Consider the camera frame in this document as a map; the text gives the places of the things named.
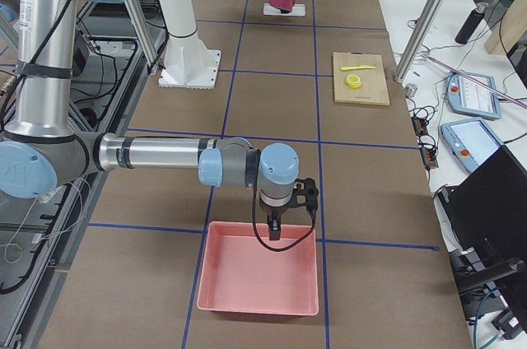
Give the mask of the black water bottle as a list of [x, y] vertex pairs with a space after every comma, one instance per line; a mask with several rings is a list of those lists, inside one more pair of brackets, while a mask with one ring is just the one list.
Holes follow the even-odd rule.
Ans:
[[479, 2], [476, 7], [469, 13], [464, 24], [461, 26], [458, 34], [455, 36], [456, 44], [467, 44], [478, 25], [483, 20], [488, 4]]

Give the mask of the pink plastic tray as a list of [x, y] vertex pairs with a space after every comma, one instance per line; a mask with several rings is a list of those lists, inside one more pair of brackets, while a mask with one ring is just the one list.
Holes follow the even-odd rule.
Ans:
[[202, 310], [315, 316], [319, 313], [315, 232], [273, 252], [246, 222], [209, 224], [197, 306]]

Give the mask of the yellow lemon slice toy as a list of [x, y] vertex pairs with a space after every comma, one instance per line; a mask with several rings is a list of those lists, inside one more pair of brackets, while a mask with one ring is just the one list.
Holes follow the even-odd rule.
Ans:
[[361, 88], [361, 78], [356, 74], [349, 74], [345, 78], [345, 84], [353, 90]]

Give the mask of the bamboo cutting board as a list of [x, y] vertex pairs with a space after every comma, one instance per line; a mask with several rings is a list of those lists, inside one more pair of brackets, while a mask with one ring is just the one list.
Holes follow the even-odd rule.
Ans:
[[[376, 66], [375, 70], [340, 71], [342, 66]], [[345, 84], [349, 74], [361, 78], [360, 89], [350, 89]], [[389, 93], [386, 84], [382, 57], [375, 54], [353, 54], [333, 52], [333, 98], [341, 104], [389, 106]]]

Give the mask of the yellow plastic knife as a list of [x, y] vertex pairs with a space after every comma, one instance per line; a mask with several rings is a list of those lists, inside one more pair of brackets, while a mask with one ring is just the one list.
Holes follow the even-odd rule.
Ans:
[[360, 70], [375, 70], [377, 69], [376, 66], [372, 65], [357, 65], [357, 66], [342, 66], [340, 67], [340, 71], [347, 72], [347, 71], [360, 71]]

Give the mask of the white rectangular tray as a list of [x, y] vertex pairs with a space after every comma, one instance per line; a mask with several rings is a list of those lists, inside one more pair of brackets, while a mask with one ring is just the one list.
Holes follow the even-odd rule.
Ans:
[[263, 14], [265, 16], [293, 16], [293, 17], [305, 17], [306, 9], [304, 4], [295, 4], [292, 6], [290, 11], [273, 7], [268, 2], [263, 5]]

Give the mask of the black laptop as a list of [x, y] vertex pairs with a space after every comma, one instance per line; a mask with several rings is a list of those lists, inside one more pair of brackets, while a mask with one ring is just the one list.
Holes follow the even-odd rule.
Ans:
[[493, 262], [526, 260], [526, 169], [508, 147], [438, 197], [463, 249]]

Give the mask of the lower teach pendant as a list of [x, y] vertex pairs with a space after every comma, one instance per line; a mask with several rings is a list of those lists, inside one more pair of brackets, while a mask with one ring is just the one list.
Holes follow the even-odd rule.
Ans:
[[482, 118], [443, 123], [440, 130], [452, 154], [469, 173], [504, 145]]

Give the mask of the teach pendant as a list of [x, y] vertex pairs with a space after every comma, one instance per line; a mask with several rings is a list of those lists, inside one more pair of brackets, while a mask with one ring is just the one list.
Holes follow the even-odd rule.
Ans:
[[447, 100], [455, 113], [490, 120], [501, 117], [497, 95], [485, 87], [458, 73], [451, 74], [446, 85]]
[[482, 118], [443, 123], [440, 130], [452, 154], [469, 173], [504, 145]]

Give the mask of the upper teach pendant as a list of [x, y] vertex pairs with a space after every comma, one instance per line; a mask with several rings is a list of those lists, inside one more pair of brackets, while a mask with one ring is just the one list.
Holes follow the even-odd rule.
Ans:
[[455, 113], [490, 120], [501, 117], [497, 95], [485, 87], [458, 73], [451, 74], [446, 85], [447, 100]]

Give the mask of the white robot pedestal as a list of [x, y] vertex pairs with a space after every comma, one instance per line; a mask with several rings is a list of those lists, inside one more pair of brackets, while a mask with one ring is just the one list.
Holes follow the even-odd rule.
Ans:
[[211, 90], [222, 53], [208, 49], [198, 35], [192, 0], [159, 0], [169, 39], [159, 85]]

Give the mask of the aluminium frame post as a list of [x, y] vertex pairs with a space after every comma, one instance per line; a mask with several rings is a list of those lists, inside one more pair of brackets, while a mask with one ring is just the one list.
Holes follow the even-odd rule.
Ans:
[[421, 15], [418, 18], [417, 24], [413, 29], [413, 33], [404, 49], [403, 55], [399, 60], [399, 64], [394, 72], [394, 80], [397, 83], [402, 83], [410, 69], [417, 52], [424, 41], [427, 32], [429, 31], [436, 14], [438, 13], [441, 4], [444, 0], [427, 0]]

